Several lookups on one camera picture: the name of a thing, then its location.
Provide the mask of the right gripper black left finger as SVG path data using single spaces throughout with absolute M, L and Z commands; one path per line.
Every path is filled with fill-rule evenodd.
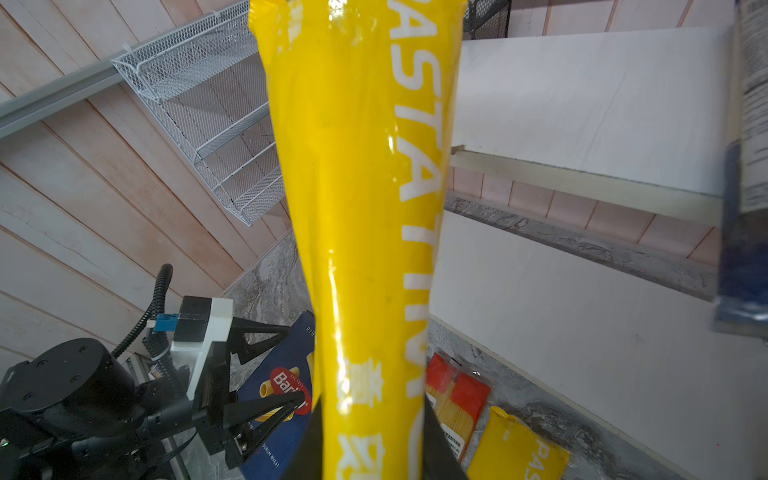
M 281 480 L 321 480 L 323 469 L 323 410 L 322 399 L 314 405 L 304 435 L 296 448 Z

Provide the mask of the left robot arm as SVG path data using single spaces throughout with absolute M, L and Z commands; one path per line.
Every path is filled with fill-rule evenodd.
M 162 266 L 148 308 L 115 348 L 78 338 L 7 370 L 3 478 L 173 479 L 180 433 L 236 468 L 309 405 L 303 387 L 240 400 L 231 362 L 271 350 L 289 328 L 236 317 L 225 298 L 187 296 L 169 314 L 172 275 Z

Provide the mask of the red spaghetti bag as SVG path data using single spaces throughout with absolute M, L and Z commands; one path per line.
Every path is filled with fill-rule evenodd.
M 436 352 L 427 365 L 426 395 L 454 456 L 461 461 L 491 393 L 479 375 Z

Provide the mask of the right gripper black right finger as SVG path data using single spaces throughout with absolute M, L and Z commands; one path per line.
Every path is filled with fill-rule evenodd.
M 432 404 L 424 396 L 423 479 L 467 480 L 450 448 Z

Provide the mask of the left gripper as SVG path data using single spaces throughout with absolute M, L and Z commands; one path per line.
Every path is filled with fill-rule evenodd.
M 245 318 L 232 320 L 227 346 L 241 365 L 288 338 L 291 328 Z M 184 397 L 149 414 L 138 430 L 142 441 L 159 441 L 194 428 L 210 454 L 225 453 L 227 467 L 243 465 L 305 401 L 302 391 L 234 403 L 231 355 L 206 360 L 192 400 Z

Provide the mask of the dark blue spaghetti bag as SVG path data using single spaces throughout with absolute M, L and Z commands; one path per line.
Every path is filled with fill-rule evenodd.
M 736 1 L 713 329 L 767 338 L 767 3 Z

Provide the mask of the yellow spaghetti bag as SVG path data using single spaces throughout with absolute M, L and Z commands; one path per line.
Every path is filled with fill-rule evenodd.
M 322 479 L 420 479 L 463 1 L 254 1 L 316 318 Z
M 562 478 L 569 460 L 569 451 L 493 406 L 467 475 L 472 480 L 557 480 Z

